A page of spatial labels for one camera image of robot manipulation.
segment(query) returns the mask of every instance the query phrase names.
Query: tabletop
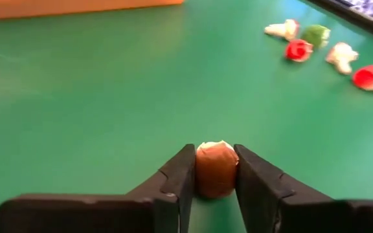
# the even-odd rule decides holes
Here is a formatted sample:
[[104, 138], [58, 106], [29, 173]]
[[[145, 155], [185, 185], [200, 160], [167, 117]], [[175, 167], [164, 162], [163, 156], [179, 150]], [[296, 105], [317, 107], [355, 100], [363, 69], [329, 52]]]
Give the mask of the tabletop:
[[[264, 27], [332, 30], [305, 63]], [[373, 198], [373, 93], [324, 60], [373, 64], [373, 35], [299, 0], [0, 21], [0, 202], [28, 192], [124, 194], [183, 145], [243, 144], [334, 198]], [[235, 195], [194, 201], [190, 232], [245, 232]]]

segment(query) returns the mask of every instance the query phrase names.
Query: black object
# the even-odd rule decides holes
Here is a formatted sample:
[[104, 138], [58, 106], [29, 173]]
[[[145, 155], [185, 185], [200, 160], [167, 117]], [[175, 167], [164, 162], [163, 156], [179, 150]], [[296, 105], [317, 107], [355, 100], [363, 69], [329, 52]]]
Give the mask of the black object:
[[236, 194], [248, 233], [373, 233], [373, 201], [333, 200], [242, 145]]
[[0, 205], [0, 233], [187, 233], [195, 147], [126, 195], [26, 194]]
[[348, 4], [343, 0], [309, 1], [373, 33], [373, 18], [351, 9], [351, 6], [353, 6], [352, 4]]

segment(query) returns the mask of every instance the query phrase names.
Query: small ball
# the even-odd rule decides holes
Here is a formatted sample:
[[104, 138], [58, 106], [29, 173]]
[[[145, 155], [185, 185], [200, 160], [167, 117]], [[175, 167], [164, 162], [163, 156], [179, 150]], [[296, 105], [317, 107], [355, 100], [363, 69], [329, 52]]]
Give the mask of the small ball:
[[238, 156], [224, 141], [202, 143], [196, 153], [196, 190], [207, 198], [221, 198], [235, 188]]

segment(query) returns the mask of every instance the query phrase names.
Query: white object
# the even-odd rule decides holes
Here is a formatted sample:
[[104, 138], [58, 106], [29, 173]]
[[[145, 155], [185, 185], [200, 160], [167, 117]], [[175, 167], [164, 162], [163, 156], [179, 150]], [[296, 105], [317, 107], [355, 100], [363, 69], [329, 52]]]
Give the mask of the white object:
[[291, 41], [296, 38], [299, 32], [299, 23], [294, 19], [287, 19], [284, 23], [277, 23], [267, 26], [264, 29], [266, 34], [279, 36]]
[[329, 41], [328, 41], [329, 37], [330, 37], [330, 30], [326, 29], [323, 32], [323, 35], [322, 35], [322, 43], [321, 43], [320, 48], [323, 48], [323, 47], [325, 47], [325, 46], [328, 45], [328, 43], [329, 43]]
[[203, 143], [201, 143], [201, 145], [198, 146], [197, 153], [199, 151], [203, 151], [203, 150], [211, 148], [213, 146], [220, 146], [220, 145], [225, 146], [226, 148], [232, 150], [235, 153], [234, 148], [230, 144], [224, 142], [223, 140], [219, 141], [219, 142], [203, 142]]
[[347, 43], [337, 43], [328, 53], [326, 61], [334, 64], [336, 69], [342, 74], [350, 74], [352, 68], [350, 62], [358, 58], [359, 54], [352, 50]]

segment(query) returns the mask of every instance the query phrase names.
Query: red object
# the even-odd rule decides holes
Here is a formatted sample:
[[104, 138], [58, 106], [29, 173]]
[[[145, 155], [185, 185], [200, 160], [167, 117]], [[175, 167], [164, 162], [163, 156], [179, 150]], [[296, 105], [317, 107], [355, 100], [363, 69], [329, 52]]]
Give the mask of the red object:
[[352, 81], [358, 88], [373, 91], [373, 65], [357, 70], [352, 77]]
[[302, 62], [309, 59], [313, 52], [313, 45], [303, 39], [294, 39], [286, 47], [285, 57], [287, 59]]

